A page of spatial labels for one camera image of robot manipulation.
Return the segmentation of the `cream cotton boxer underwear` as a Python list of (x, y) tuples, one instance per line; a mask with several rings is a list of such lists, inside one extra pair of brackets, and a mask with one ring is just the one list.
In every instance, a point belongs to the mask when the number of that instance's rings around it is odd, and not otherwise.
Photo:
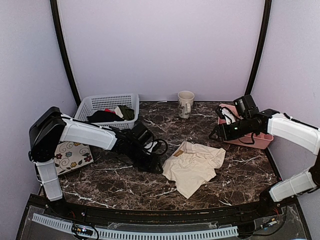
[(189, 199), (202, 184), (213, 179), (225, 159), (226, 150), (188, 141), (164, 162), (163, 175), (174, 181), (177, 191)]

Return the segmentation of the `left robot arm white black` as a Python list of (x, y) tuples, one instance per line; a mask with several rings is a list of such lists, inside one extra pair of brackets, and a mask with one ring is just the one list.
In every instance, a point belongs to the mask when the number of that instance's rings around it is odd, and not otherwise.
[(51, 210), (60, 218), (71, 213), (70, 206), (62, 200), (64, 194), (54, 161), (61, 143), (79, 143), (125, 155), (142, 172), (163, 173), (157, 150), (164, 140), (156, 139), (142, 123), (132, 129), (99, 126), (65, 115), (53, 106), (30, 127), (28, 134), (28, 158), (35, 164), (46, 197), (52, 202)]

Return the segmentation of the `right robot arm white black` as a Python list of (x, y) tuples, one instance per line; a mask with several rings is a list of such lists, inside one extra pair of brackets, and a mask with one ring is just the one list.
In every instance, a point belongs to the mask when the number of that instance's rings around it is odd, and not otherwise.
[(285, 113), (273, 109), (258, 112), (249, 118), (214, 126), (209, 134), (211, 140), (225, 142), (246, 134), (269, 134), (300, 146), (314, 156), (314, 165), (291, 178), (282, 180), (265, 191), (266, 198), (255, 205), (255, 213), (266, 217), (275, 203), (286, 198), (316, 191), (320, 188), (320, 129), (300, 122)]

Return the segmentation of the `pink divided organizer tray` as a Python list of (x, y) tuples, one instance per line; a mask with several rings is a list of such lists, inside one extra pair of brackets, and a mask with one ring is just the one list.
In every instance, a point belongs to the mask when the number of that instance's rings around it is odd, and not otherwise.
[[(218, 114), (219, 125), (224, 123), (231, 124), (243, 119), (238, 115), (236, 107), (230, 104), (220, 104), (219, 107), (216, 108), (216, 113)], [(256, 135), (255, 133), (248, 133), (233, 140), (223, 140), (223, 142), (264, 150), (273, 140), (274, 137), (270, 134), (260, 133)]]

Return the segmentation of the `cream ceramic mug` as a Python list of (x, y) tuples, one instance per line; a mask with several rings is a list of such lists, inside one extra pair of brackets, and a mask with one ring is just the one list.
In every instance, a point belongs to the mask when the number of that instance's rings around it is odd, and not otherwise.
[(182, 119), (188, 119), (190, 117), (195, 94), (191, 91), (180, 91), (178, 94), (178, 115)]

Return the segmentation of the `olive green garment in basket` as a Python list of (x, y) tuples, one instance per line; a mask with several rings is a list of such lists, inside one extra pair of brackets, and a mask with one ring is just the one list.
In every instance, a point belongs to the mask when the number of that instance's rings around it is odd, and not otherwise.
[(123, 119), (127, 121), (131, 121), (135, 118), (135, 111), (129, 108), (126, 105), (118, 105), (120, 107), (121, 112), (123, 113)]

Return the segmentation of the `small white garment in basket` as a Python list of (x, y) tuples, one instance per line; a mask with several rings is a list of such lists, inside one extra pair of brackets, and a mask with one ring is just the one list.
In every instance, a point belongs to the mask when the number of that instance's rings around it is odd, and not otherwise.
[(118, 116), (118, 117), (120, 117), (120, 118), (124, 118), (124, 115), (123, 115), (123, 113), (122, 113), (122, 111), (121, 111), (121, 109), (120, 109), (120, 107), (119, 106), (117, 106), (115, 109), (114, 109), (114, 113)]

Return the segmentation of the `black garment in basket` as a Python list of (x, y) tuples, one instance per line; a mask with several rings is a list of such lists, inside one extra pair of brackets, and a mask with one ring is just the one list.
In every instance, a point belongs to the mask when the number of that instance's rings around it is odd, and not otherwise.
[(122, 122), (123, 118), (115, 114), (114, 112), (98, 110), (92, 115), (87, 116), (89, 123), (108, 123), (108, 122)]

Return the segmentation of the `red garment in basket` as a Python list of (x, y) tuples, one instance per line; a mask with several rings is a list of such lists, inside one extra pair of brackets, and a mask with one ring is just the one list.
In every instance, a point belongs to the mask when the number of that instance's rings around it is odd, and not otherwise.
[(114, 111), (109, 110), (108, 108), (106, 108), (104, 111), (105, 111), (105, 112), (109, 112), (109, 113), (115, 113)]

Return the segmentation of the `floral square tile coaster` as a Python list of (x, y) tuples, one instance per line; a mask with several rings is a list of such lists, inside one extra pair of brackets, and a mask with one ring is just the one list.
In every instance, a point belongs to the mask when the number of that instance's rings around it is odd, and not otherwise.
[(53, 160), (59, 176), (94, 162), (93, 155), (88, 145), (70, 141), (58, 144)]

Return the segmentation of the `black front table rail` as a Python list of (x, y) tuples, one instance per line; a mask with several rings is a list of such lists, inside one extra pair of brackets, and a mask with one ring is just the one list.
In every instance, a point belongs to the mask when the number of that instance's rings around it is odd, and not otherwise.
[(76, 192), (65, 192), (64, 197), (65, 205), (70, 210), (69, 218), (102, 225), (111, 221), (147, 225), (204, 222), (248, 225), (261, 218), (257, 212), (257, 201), (231, 206), (221, 202), (217, 206), (207, 207), (189, 201), (178, 203), (172, 197), (162, 200), (159, 196), (153, 196), (151, 199), (143, 197), (129, 206), (125, 199), (108, 204), (107, 199), (97, 201), (94, 197), (81, 196)]

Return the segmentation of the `right black frame post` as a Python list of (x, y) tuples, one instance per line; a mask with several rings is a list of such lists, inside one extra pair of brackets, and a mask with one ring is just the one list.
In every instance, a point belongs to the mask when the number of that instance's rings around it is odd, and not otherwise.
[(259, 31), (259, 37), (257, 41), (253, 63), (252, 63), (252, 68), (251, 68), (246, 89), (244, 92), (245, 95), (250, 95), (253, 91), (253, 87), (258, 74), (258, 70), (259, 70), (259, 66), (260, 66), (260, 62), (261, 62), (261, 58), (262, 58), (263, 50), (265, 46), (265, 40), (268, 32), (268, 26), (269, 26), (270, 15), (271, 15), (271, 8), (272, 8), (272, 0), (265, 0), (261, 27)]

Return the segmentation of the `black frame post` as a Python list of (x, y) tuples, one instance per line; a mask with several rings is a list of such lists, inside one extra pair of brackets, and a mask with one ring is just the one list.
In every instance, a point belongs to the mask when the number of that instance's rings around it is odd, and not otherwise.
[(66, 77), (68, 80), (68, 85), (70, 87), (75, 104), (78, 107), (81, 104), (81, 97), (79, 95), (79, 91), (76, 85), (76, 81), (72, 72), (69, 56), (67, 53), (67, 48), (66, 48), (64, 34), (63, 34), (63, 28), (62, 28), (60, 14), (59, 14), (58, 1), (50, 0), (49, 2), (50, 2), (51, 15), (52, 15), (52, 20), (54, 24), (56, 39), (57, 39), (62, 63), (64, 66), (64, 70), (66, 73)]
[(253, 91), (253, 87), (258, 74), (258, 70), (259, 70), (259, 66), (260, 66), (260, 62), (261, 62), (261, 58), (262, 58), (263, 50), (265, 46), (265, 40), (268, 32), (268, 26), (269, 26), (270, 15), (271, 15), (271, 8), (272, 8), (272, 0), (265, 0), (261, 27), (259, 31), (259, 37), (257, 41), (253, 63), (252, 63), (252, 68), (251, 68), (246, 89), (244, 92), (245, 95), (250, 95)]

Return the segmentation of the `left black frame post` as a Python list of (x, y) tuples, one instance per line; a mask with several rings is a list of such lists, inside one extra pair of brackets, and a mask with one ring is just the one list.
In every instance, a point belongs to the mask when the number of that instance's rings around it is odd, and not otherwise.
[(66, 48), (64, 34), (63, 34), (63, 28), (62, 28), (60, 14), (59, 14), (58, 1), (50, 0), (49, 2), (50, 2), (51, 15), (52, 15), (52, 20), (54, 24), (56, 39), (57, 39), (62, 63), (64, 66), (64, 70), (66, 73), (66, 77), (68, 80), (68, 85), (70, 87), (75, 104), (78, 107), (81, 104), (81, 97), (79, 95), (79, 91), (76, 85), (76, 81), (72, 72), (69, 56), (67, 53), (67, 48)]

